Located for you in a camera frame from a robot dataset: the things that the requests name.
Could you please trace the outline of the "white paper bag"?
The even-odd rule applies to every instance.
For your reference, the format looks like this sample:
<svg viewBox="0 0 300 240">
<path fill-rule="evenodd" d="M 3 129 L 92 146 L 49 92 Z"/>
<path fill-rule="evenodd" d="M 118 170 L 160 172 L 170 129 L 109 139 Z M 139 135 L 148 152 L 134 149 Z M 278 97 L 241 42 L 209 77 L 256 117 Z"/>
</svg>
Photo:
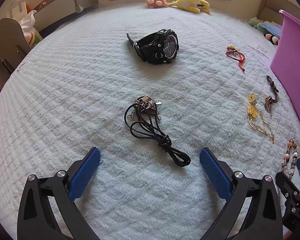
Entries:
<svg viewBox="0 0 300 240">
<path fill-rule="evenodd" d="M 24 18 L 27 14 L 28 12 L 26 7 L 26 2 L 25 1 L 21 2 L 19 0 L 16 0 L 10 5 L 6 17 L 13 18 L 18 21 Z"/>
</svg>

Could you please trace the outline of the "grey chair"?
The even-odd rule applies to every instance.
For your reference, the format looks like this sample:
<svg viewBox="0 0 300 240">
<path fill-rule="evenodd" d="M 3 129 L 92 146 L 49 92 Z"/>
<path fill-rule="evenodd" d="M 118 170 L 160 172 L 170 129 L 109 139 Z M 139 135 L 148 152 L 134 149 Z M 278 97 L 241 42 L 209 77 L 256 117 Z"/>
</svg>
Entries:
<svg viewBox="0 0 300 240">
<path fill-rule="evenodd" d="M 12 18 L 0 20 L 0 57 L 13 72 L 31 51 L 21 25 Z"/>
</svg>

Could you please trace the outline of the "white plastic bag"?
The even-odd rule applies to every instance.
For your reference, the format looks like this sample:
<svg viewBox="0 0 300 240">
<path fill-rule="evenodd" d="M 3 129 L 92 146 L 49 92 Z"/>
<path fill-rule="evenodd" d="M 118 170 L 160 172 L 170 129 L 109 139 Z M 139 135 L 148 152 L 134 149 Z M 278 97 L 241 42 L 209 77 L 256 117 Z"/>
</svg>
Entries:
<svg viewBox="0 0 300 240">
<path fill-rule="evenodd" d="M 32 10 L 25 17 L 18 21 L 24 33 L 25 40 L 27 41 L 31 49 L 34 48 L 43 39 L 40 33 L 34 27 L 36 23 L 34 14 L 36 12 L 36 10 Z"/>
</svg>

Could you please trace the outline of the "grey white desk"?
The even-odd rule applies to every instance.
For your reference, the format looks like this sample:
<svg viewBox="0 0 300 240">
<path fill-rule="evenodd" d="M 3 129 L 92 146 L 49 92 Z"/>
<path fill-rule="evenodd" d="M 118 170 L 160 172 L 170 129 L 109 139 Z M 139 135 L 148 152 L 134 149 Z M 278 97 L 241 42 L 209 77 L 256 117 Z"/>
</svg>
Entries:
<svg viewBox="0 0 300 240">
<path fill-rule="evenodd" d="M 35 14 L 34 27 L 42 31 L 46 27 L 72 15 L 98 6 L 98 0 L 50 0 Z"/>
</svg>

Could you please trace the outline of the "black wrist watch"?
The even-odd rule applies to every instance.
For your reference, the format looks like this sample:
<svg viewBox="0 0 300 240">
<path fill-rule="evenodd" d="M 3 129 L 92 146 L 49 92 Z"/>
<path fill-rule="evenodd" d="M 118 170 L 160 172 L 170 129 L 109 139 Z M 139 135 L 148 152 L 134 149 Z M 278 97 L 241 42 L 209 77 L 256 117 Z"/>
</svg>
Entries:
<svg viewBox="0 0 300 240">
<path fill-rule="evenodd" d="M 179 50 L 178 37 L 171 29 L 161 29 L 137 41 L 129 33 L 127 38 L 142 61 L 150 64 L 171 63 Z"/>
</svg>

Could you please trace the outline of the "grey bed headboard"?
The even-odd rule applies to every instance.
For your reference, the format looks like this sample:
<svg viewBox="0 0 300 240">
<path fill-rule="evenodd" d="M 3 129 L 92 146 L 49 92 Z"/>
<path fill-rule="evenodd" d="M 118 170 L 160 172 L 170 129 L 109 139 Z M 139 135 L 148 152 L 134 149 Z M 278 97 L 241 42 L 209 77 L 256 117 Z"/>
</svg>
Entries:
<svg viewBox="0 0 300 240">
<path fill-rule="evenodd" d="M 259 20 L 282 24 L 283 17 L 279 10 L 284 10 L 300 20 L 300 7 L 288 0 L 262 0 L 256 17 Z"/>
</svg>

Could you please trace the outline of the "pink plastic tub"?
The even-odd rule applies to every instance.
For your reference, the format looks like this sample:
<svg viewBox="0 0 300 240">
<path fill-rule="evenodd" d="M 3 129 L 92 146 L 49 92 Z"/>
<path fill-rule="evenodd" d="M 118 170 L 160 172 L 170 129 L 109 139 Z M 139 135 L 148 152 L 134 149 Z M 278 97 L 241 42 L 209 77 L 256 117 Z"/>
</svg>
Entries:
<svg viewBox="0 0 300 240">
<path fill-rule="evenodd" d="M 270 68 L 283 85 L 300 120 L 300 20 L 280 10 L 281 36 Z"/>
</svg>

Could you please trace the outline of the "yellow plush toy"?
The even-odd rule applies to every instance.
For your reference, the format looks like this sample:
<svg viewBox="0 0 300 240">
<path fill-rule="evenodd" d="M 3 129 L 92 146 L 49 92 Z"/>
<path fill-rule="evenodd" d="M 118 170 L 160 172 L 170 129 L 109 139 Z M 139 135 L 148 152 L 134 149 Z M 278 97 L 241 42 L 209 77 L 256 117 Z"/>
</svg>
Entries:
<svg viewBox="0 0 300 240">
<path fill-rule="evenodd" d="M 200 14 L 201 12 L 210 13 L 210 4 L 206 0 L 176 0 L 168 3 L 169 7 L 176 7 L 181 10 Z"/>
</svg>

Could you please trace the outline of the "green plush toy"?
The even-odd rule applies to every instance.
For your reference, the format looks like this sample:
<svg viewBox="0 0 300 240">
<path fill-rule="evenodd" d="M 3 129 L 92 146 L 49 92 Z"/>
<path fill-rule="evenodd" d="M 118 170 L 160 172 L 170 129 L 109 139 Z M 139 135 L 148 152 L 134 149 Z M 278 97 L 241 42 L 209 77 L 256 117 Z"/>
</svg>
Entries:
<svg viewBox="0 0 300 240">
<path fill-rule="evenodd" d="M 280 30 L 275 22 L 259 20 L 257 17 L 251 18 L 248 21 L 248 24 L 263 34 L 274 34 L 276 31 Z"/>
</svg>

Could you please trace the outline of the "orange plush toy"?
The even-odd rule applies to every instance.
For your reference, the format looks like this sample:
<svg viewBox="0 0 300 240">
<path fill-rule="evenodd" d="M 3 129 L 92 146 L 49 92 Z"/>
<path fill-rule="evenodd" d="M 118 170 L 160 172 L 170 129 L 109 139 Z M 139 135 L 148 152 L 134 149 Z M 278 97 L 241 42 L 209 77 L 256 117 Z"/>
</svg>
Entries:
<svg viewBox="0 0 300 240">
<path fill-rule="evenodd" d="M 149 8 L 164 8 L 168 7 L 169 0 L 145 0 Z"/>
</svg>

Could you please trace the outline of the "gold chain yellow charm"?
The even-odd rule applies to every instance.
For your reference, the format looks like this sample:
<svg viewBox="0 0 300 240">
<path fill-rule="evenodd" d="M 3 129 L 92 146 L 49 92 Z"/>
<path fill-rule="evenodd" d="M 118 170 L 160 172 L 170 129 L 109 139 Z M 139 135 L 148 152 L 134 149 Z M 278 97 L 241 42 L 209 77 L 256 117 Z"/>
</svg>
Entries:
<svg viewBox="0 0 300 240">
<path fill-rule="evenodd" d="M 267 136 L 272 143 L 275 142 L 275 135 L 269 124 L 265 121 L 262 112 L 256 107 L 257 101 L 254 93 L 248 95 L 247 121 L 252 130 Z"/>
</svg>

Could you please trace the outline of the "light blue bed cover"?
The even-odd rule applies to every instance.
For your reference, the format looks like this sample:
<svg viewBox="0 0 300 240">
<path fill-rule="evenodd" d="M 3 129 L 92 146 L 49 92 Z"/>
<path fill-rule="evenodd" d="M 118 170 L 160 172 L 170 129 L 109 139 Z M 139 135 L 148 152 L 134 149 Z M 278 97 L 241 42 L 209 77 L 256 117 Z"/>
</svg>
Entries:
<svg viewBox="0 0 300 240">
<path fill-rule="evenodd" d="M 142 61 L 130 44 L 161 29 L 179 41 L 171 63 Z M 101 239 L 200 239 L 221 211 L 202 148 L 261 179 L 281 170 L 300 122 L 272 46 L 246 21 L 142 4 L 99 9 L 44 38 L 0 92 L 0 223 L 17 236 L 29 175 L 53 176 L 92 148 L 100 166 L 76 205 Z M 251 129 L 248 95 L 275 135 Z"/>
</svg>

